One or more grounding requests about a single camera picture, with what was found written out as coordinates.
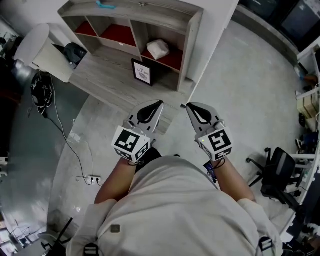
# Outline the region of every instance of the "shelf unit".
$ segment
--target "shelf unit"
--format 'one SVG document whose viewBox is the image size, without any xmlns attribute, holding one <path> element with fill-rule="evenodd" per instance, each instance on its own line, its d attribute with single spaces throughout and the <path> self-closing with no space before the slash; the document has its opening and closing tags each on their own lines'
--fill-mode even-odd
<svg viewBox="0 0 320 256">
<path fill-rule="evenodd" d="M 138 0 L 117 0 L 102 2 L 102 4 L 116 6 L 116 8 L 100 8 L 95 1 L 90 0 L 72 0 L 58 11 L 87 51 L 96 57 L 91 58 L 90 61 L 100 62 L 100 65 L 107 67 L 107 69 L 104 69 L 104 72 L 107 72 L 107 77 L 103 76 L 103 81 L 96 80 L 95 84 L 100 86 L 101 83 L 104 83 L 103 89 L 106 86 L 109 88 L 108 82 L 117 84 L 113 88 L 114 91 L 117 91 L 117 97 L 130 101 L 128 95 L 124 96 L 127 85 L 147 86 L 134 79 L 132 66 L 129 65 L 131 59 L 138 59 L 152 66 L 152 73 L 156 73 L 155 85 L 153 87 L 149 86 L 147 89 L 150 100 L 163 98 L 163 92 L 168 94 L 170 91 L 167 91 L 167 89 L 169 89 L 172 92 L 178 92 L 178 98 L 188 101 L 188 93 L 194 84 L 187 78 L 187 72 L 203 9 L 177 0 L 149 0 L 149 2 L 143 4 Z M 163 39 L 168 43 L 170 49 L 169 55 L 158 60 L 155 60 L 147 50 L 147 44 L 156 39 Z M 111 60 L 107 54 L 104 54 L 107 52 L 112 56 L 118 55 L 119 58 L 127 59 L 117 61 L 117 58 L 112 58 Z M 91 65 L 92 63 L 85 61 L 85 59 L 82 62 L 90 66 L 85 68 L 81 62 L 75 71 L 79 76 L 80 71 L 78 69 L 81 70 L 81 75 L 86 72 L 86 69 L 93 69 L 93 66 L 96 69 L 103 69 L 100 66 Z M 125 64 L 129 72 L 124 72 L 119 63 L 121 65 Z M 156 90 L 157 86 L 166 89 Z M 136 103 L 146 101 L 142 94 L 139 95 L 137 92 L 134 95 L 138 101 Z M 186 101 L 182 100 L 178 103 L 170 101 L 167 104 L 179 108 L 180 104 L 186 104 Z"/>
</svg>

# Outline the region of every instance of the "teal object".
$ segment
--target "teal object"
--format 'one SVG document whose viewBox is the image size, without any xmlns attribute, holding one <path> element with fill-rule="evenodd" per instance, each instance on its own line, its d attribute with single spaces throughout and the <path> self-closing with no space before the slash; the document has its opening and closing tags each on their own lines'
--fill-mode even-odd
<svg viewBox="0 0 320 256">
<path fill-rule="evenodd" d="M 95 2 L 100 8 L 116 9 L 115 5 L 104 5 L 100 1 Z"/>
</svg>

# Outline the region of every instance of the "white t-shirt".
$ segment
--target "white t-shirt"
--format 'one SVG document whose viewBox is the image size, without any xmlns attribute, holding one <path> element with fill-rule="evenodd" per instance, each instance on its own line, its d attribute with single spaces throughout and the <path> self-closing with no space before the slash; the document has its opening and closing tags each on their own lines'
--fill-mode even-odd
<svg viewBox="0 0 320 256">
<path fill-rule="evenodd" d="M 260 205 L 234 201 L 193 164 L 165 156 L 141 169 L 119 202 L 88 207 L 67 255 L 82 256 L 95 243 L 101 256 L 247 256 L 256 255 L 262 236 L 282 254 L 279 233 Z"/>
</svg>

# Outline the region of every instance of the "electrical outlet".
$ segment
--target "electrical outlet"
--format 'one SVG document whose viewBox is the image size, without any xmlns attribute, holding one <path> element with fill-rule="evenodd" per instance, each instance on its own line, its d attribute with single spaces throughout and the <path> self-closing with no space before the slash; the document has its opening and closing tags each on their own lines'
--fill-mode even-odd
<svg viewBox="0 0 320 256">
<path fill-rule="evenodd" d="M 97 175 L 89 175 L 88 176 L 88 180 L 89 182 L 92 182 L 92 184 L 96 184 L 97 183 L 97 180 L 101 186 L 101 176 L 97 176 Z"/>
</svg>

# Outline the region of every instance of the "red shelf lining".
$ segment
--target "red shelf lining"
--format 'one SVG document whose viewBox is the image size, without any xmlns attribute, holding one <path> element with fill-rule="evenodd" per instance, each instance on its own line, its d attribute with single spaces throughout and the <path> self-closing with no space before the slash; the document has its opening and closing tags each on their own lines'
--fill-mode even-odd
<svg viewBox="0 0 320 256">
<path fill-rule="evenodd" d="M 98 37 L 94 29 L 91 27 L 88 21 L 84 21 L 76 30 L 75 33 L 92 36 L 92 37 Z"/>
<path fill-rule="evenodd" d="M 180 71 L 184 52 L 177 48 L 170 47 L 170 53 L 167 56 L 164 56 L 158 60 L 155 60 L 154 57 L 152 57 L 148 49 L 145 49 L 141 55 L 142 57 L 146 57 L 148 59 L 154 60 L 156 62 L 162 63 L 168 67 Z"/>
<path fill-rule="evenodd" d="M 136 47 L 134 35 L 131 28 L 128 26 L 111 24 L 103 33 L 100 38 L 109 39 L 129 46 Z"/>
</svg>

